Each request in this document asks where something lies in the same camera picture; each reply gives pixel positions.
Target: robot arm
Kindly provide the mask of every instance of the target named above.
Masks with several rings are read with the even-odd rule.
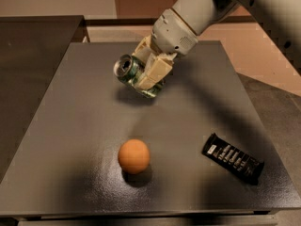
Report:
[[[154,97],[152,91],[161,88],[174,58],[187,55],[198,43],[198,36],[236,9],[237,3],[252,14],[301,73],[301,0],[178,0],[156,21],[151,35],[133,52],[133,58],[115,64],[115,75],[124,82],[124,76],[133,73],[133,61],[139,61],[140,73],[127,84],[147,97]]]

